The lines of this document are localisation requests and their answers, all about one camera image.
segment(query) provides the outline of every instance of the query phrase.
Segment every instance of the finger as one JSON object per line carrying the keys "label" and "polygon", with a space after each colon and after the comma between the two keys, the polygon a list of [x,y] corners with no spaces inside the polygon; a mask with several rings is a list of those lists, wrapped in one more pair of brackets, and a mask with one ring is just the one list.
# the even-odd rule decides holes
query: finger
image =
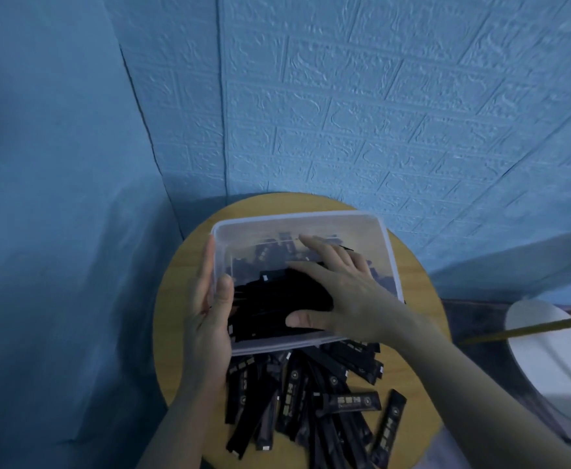
{"label": "finger", "polygon": [[333,313],[326,311],[311,311],[300,309],[290,313],[285,319],[285,325],[290,328],[320,329],[322,331],[332,331],[334,329]]}
{"label": "finger", "polygon": [[336,253],[336,250],[320,237],[316,238],[311,235],[301,234],[299,236],[299,240],[307,248],[318,253],[318,255],[321,256],[322,261],[324,261],[324,264],[331,271],[338,271],[344,268],[344,262]]}
{"label": "finger", "polygon": [[286,263],[288,267],[296,271],[300,271],[301,273],[305,273],[309,277],[313,278],[327,290],[331,288],[331,284],[334,281],[334,273],[325,267],[314,263],[313,261],[288,261]]}
{"label": "finger", "polygon": [[207,236],[207,241],[203,246],[201,263],[197,270],[192,289],[190,291],[190,309],[192,314],[198,314],[203,310],[203,302],[209,291],[212,280],[212,270],[214,269],[214,236]]}
{"label": "finger", "polygon": [[354,268],[355,264],[353,260],[351,260],[351,256],[349,255],[348,251],[344,250],[339,245],[333,245],[333,248],[336,250],[337,256],[340,257],[340,260],[344,262],[344,265]]}
{"label": "finger", "polygon": [[231,314],[234,302],[234,282],[227,274],[221,275],[216,282],[216,296],[207,319],[216,326],[227,326],[227,319]]}
{"label": "finger", "polygon": [[366,261],[364,256],[361,255],[361,253],[348,250],[345,250],[345,252],[348,252],[349,256],[351,257],[351,260],[353,260],[353,265],[355,265],[355,268],[357,268],[362,273],[365,273],[366,275],[372,278],[372,273],[370,272],[370,267],[368,267],[368,262]]}

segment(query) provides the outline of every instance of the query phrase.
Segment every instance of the clear plastic container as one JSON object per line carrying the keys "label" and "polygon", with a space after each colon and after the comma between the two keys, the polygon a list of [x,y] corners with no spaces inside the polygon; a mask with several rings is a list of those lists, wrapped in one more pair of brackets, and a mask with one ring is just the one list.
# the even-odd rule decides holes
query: clear plastic container
{"label": "clear plastic container", "polygon": [[[298,239],[317,235],[361,253],[373,276],[403,301],[396,260],[387,229],[376,214],[363,211],[307,212],[222,220],[214,225],[214,275],[228,273],[236,286],[259,279],[262,271],[286,268],[289,260],[320,261]],[[344,339],[318,331],[297,336],[255,339],[232,344],[233,355],[276,352]]]}

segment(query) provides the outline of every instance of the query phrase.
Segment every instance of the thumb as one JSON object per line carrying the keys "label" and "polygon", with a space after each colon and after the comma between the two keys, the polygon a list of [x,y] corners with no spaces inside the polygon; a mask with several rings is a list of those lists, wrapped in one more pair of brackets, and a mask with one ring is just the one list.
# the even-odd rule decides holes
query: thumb
{"label": "thumb", "polygon": [[327,311],[310,311],[300,309],[290,313],[285,319],[285,325],[290,328],[310,328],[323,331],[333,331],[335,316]]}
{"label": "thumb", "polygon": [[216,282],[216,295],[212,308],[207,314],[207,318],[216,325],[226,325],[231,306],[234,302],[234,283],[227,274],[221,275]]}

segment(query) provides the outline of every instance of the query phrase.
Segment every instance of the blue wall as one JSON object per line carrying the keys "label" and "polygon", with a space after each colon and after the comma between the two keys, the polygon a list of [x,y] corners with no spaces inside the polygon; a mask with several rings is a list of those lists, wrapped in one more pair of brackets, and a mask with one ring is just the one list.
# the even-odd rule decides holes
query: blue wall
{"label": "blue wall", "polygon": [[512,299],[544,263],[511,288],[445,270],[571,232],[571,0],[107,6],[186,234],[244,194],[323,194],[382,214],[441,295]]}
{"label": "blue wall", "polygon": [[179,242],[102,0],[0,0],[0,468],[135,465]]}

